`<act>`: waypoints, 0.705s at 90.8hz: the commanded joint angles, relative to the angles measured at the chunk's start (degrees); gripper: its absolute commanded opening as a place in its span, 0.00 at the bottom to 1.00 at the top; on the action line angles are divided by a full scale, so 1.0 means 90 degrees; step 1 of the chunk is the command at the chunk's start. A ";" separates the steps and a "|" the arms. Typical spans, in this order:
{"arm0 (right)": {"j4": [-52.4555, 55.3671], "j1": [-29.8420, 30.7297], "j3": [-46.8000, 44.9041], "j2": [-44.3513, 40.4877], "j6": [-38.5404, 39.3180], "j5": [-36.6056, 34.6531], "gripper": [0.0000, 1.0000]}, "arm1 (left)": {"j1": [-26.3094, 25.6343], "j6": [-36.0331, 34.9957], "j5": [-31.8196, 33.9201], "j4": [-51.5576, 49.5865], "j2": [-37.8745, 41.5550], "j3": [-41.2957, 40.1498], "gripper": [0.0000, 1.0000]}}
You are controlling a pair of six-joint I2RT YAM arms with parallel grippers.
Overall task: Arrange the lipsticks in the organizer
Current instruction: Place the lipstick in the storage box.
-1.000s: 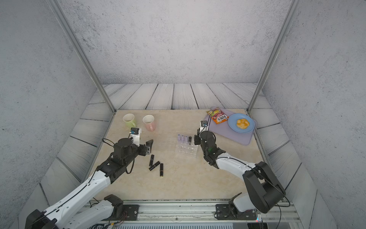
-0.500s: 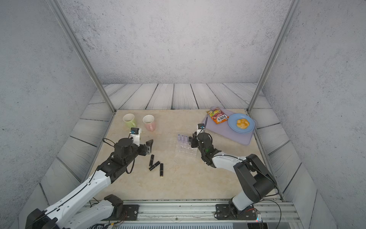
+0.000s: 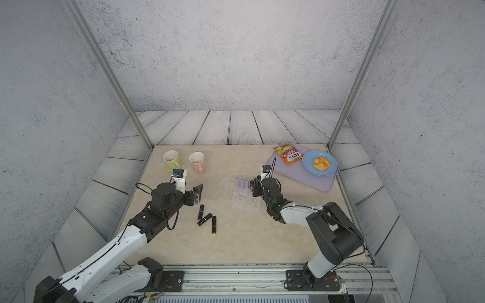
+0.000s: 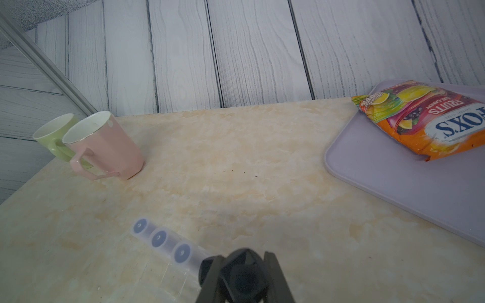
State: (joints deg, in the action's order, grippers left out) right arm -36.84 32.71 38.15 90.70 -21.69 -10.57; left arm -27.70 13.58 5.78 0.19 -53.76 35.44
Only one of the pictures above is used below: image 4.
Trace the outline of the black lipstick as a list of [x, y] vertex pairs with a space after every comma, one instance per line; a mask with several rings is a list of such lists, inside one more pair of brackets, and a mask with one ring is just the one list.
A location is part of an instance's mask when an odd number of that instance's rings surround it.
[[260, 302], [269, 286], [261, 257], [251, 249], [238, 249], [222, 263], [220, 278], [228, 302]]

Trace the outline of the purple lipstick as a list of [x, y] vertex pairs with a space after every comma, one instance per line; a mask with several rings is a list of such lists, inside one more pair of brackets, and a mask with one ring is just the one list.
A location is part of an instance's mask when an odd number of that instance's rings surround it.
[[193, 264], [198, 255], [198, 247], [188, 241], [179, 242], [172, 253], [173, 263], [178, 266]]
[[148, 239], [156, 226], [147, 218], [139, 218], [132, 226], [131, 233], [140, 239]]
[[152, 248], [170, 254], [178, 240], [173, 232], [166, 228], [155, 229], [150, 235]]

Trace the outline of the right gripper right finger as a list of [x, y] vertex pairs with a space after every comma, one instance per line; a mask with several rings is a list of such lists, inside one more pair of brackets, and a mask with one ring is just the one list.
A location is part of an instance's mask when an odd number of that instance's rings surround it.
[[267, 267], [269, 286], [263, 301], [265, 303], [295, 303], [276, 255], [265, 252], [264, 262]]

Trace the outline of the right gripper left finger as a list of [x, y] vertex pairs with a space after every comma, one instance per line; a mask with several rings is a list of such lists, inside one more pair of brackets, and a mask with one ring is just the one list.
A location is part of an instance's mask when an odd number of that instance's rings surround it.
[[225, 257], [211, 256], [202, 261], [199, 270], [199, 284], [201, 286], [196, 303], [225, 302], [221, 290], [220, 272]]

